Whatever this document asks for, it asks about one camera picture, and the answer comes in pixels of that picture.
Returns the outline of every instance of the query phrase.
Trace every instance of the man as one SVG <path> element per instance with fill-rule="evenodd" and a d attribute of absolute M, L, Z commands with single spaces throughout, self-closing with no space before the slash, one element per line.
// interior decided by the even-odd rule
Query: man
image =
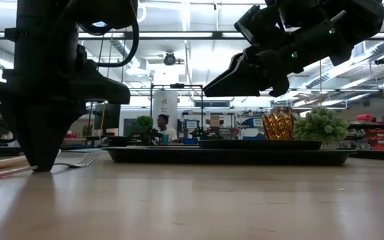
<path fill-rule="evenodd" d="M 169 143 L 178 143 L 179 140 L 177 138 L 177 132 L 174 128 L 168 128 L 168 115 L 161 114 L 158 116 L 157 124 L 159 128 L 159 133 L 162 135 L 168 135 L 168 142 Z"/>

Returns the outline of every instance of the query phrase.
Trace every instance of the ceiling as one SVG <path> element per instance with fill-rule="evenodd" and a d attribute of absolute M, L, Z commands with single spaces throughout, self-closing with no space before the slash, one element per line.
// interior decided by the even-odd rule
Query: ceiling
<path fill-rule="evenodd" d="M 15 26 L 15 1 L 3 2 L 4 7 L 0 7 L 0 31 L 5 28 Z M 213 0 L 147 0 L 141 1 L 142 8 L 139 9 L 138 16 L 141 18 L 143 8 L 146 10 L 146 16 L 139 24 L 141 31 L 234 31 L 233 24 L 252 6 L 252 4 L 263 4 L 262 0 L 217 0 L 217 9 L 214 10 Z M 126 46 L 130 48 L 131 41 L 126 41 Z M 370 50 L 374 45 L 381 42 L 366 42 L 365 46 L 361 46 L 366 50 Z M 82 43 L 88 50 L 90 57 L 97 57 L 101 52 L 103 59 L 120 59 L 120 52 L 111 46 L 110 42 L 104 41 L 103 47 L 100 40 L 85 40 Z M 184 40 L 142 40 L 136 53 L 137 59 L 146 59 L 149 62 L 149 70 L 156 70 L 163 67 L 161 57 L 166 52 L 174 52 L 176 58 L 186 58 L 186 47 L 189 48 L 188 65 L 191 72 L 191 82 L 194 84 L 207 84 L 216 76 L 221 74 L 228 68 L 231 57 L 248 47 L 248 42 L 244 40 L 189 40 L 185 44 Z M 14 53 L 14 43 L 8 40 L 0 40 L 0 59 L 12 61 Z M 333 69 L 329 59 L 321 62 L 321 73 Z M 354 64 L 348 63 L 342 67 L 342 70 L 336 70 L 335 77 L 323 83 L 324 88 L 340 88 L 351 81 L 356 81 L 381 71 L 384 66 L 372 65 L 365 60 Z M 140 81 L 144 85 L 149 85 L 148 77 L 138 77 L 125 74 L 122 69 L 112 69 L 109 71 L 109 77 L 114 80 L 123 81 L 125 83 L 132 81 Z M 184 81 L 185 64 L 182 61 L 181 66 L 177 66 L 175 70 L 180 75 L 180 81 Z M 304 72 L 292 74 L 289 76 L 292 87 L 304 87 L 305 83 L 310 82 L 312 77 L 320 73 L 320 64 L 315 63 L 305 68 Z M 284 96 L 280 101 L 292 99 L 300 101 L 302 98 L 312 98 L 308 93 L 290 94 Z"/>

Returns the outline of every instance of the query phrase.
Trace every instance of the black tray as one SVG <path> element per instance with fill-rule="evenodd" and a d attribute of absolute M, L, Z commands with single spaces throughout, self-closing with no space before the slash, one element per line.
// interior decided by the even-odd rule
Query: black tray
<path fill-rule="evenodd" d="M 118 163 L 342 165 L 354 150 L 207 150 L 181 147 L 106 147 Z"/>
<path fill-rule="evenodd" d="M 321 141 L 308 140 L 201 140 L 202 149 L 319 150 Z"/>

